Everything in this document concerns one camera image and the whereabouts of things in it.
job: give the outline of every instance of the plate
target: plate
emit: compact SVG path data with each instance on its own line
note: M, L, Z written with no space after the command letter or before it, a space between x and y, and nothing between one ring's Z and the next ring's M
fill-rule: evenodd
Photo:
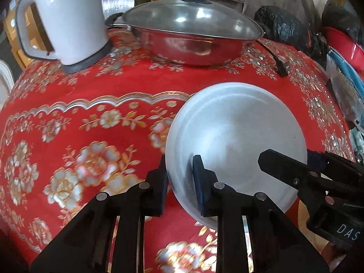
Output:
M237 192L266 193L286 212L297 190L262 172L259 154L267 149L307 164L302 130L287 106L270 92L245 83L221 83L191 97L177 113L166 141L166 167L182 207L201 224L217 229L217 218L198 210L192 158Z

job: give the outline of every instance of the floral tablecloth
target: floral tablecloth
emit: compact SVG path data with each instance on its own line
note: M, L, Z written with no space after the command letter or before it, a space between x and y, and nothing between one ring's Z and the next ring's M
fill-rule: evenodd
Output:
M216 83L272 92L295 115L309 149L353 158L322 72L293 48L262 40L291 61L281 78L256 43L230 63L196 68L153 58L131 34L111 30L110 37L111 53L75 74L64 74L59 62L34 61L0 112L0 213L29 263L95 194L125 192L156 169L179 108ZM295 223L297 205L287 213ZM164 215L145 224L146 271L215 271L216 244L216 231L169 192Z

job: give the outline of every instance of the kettle base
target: kettle base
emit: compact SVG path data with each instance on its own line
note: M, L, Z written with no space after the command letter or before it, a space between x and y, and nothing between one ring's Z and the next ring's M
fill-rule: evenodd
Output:
M95 54L91 55L90 57L80 61L79 63L74 63L73 65L62 65L62 70L66 74L72 74L79 72L89 66L97 63L100 59L104 56L108 55L108 53L112 50L112 41L109 40L106 45L97 51Z

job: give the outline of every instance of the white pitcher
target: white pitcher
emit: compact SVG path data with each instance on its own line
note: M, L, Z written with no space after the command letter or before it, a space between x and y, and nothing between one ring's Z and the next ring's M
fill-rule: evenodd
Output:
M30 44L25 11L33 2L54 48L52 52L35 49ZM112 48L101 0L20 0L16 28L21 48L28 57L59 59L66 73L94 64Z

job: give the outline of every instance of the red bowl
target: red bowl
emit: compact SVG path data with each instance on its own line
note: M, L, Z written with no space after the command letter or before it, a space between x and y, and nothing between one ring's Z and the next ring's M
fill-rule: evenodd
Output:
M336 49L357 71L364 71L364 49L344 33L334 28L323 28L327 44Z

